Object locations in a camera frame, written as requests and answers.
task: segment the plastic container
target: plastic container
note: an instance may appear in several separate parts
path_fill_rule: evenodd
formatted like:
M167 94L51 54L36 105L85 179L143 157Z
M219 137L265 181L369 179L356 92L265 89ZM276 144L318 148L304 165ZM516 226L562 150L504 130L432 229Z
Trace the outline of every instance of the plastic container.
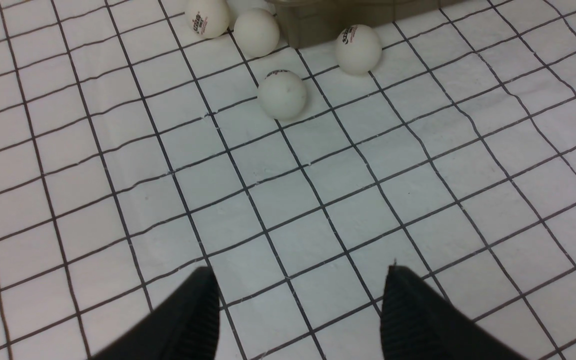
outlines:
M288 45L306 48L336 39L350 25L377 27L463 0L266 0Z

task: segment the ping pong ball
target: ping pong ball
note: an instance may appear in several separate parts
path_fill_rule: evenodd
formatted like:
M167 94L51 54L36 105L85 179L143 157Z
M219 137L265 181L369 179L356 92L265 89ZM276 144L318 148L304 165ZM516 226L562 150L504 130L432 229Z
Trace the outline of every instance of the ping pong ball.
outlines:
M257 100L273 119L294 119L306 106L306 85L294 72L275 70L259 84Z
M336 38L334 55L346 74L363 75L377 66L382 57L382 43L369 26L352 25Z
M265 57L279 43L279 25L265 9L250 9L235 21L234 35L241 51L253 58Z
M204 39L219 37L230 25L231 9L226 0L188 0L185 21Z

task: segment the printed logo on ball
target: printed logo on ball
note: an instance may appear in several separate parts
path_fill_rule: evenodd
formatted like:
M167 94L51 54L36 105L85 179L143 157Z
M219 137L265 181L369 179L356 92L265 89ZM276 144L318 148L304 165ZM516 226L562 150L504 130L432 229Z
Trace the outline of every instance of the printed logo on ball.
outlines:
M192 20L192 30L199 35L203 35L206 31L206 25L208 25L208 16L202 17L201 12L198 12Z
M290 73L290 71L284 70L284 69L274 70L274 71L270 71L270 72L268 73L268 75L266 75L265 77L266 77L266 78L269 78L270 76L272 76L272 75L277 75L277 74L279 74L279 73Z
M353 25L351 27L348 27L347 29L343 30L342 32L342 36L341 36L341 41L344 44L350 44L353 42L353 39L355 38L355 33L357 32L357 25Z

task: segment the white floor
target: white floor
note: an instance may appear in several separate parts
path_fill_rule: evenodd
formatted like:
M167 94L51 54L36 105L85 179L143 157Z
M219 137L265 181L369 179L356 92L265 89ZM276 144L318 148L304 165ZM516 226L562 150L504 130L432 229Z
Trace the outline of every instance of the white floor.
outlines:
M90 357L202 265L219 360L378 360L395 259L576 360L576 0L382 26L365 77L331 44L199 41L182 0L0 7L0 360ZM255 100L275 69L306 82L297 121Z

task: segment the square grid pattern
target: square grid pattern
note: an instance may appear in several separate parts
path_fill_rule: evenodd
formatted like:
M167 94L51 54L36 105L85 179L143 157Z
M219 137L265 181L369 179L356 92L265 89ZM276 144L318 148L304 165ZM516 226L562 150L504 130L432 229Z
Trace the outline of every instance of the square grid pattern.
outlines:
M90 358L198 266L219 360L378 359L396 259L526 357L576 360L576 1L377 31L350 77L330 44L199 39L182 0L0 0L0 359ZM290 123L256 104L276 68L309 91Z

